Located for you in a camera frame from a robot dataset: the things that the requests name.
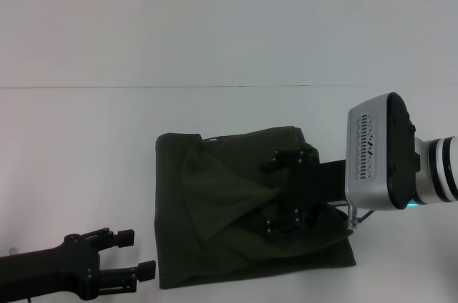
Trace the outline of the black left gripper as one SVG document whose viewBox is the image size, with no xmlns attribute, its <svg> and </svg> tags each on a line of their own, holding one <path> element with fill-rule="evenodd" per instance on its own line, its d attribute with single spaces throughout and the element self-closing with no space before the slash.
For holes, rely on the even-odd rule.
<svg viewBox="0 0 458 303">
<path fill-rule="evenodd" d="M 99 272 L 98 250 L 132 246 L 134 230 L 116 234 L 103 228 L 85 234 L 84 239 L 67 236 L 61 245 L 51 249 L 1 257 L 1 299 L 22 300 L 71 292 L 82 300 L 92 300 L 99 293 L 136 292 L 138 282 L 155 278 L 154 260 Z"/>
</svg>

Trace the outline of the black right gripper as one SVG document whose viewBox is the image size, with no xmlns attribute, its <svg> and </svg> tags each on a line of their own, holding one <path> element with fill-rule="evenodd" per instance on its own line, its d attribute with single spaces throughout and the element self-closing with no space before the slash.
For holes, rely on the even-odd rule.
<svg viewBox="0 0 458 303">
<path fill-rule="evenodd" d="M 345 194 L 346 161 L 319 163 L 315 150 L 275 150 L 270 160 L 259 165 L 261 171 L 291 168 L 286 186 L 285 212 L 265 222 L 266 233 L 273 238 L 288 238 L 304 233 L 312 217 L 326 207 L 347 206 Z"/>
</svg>

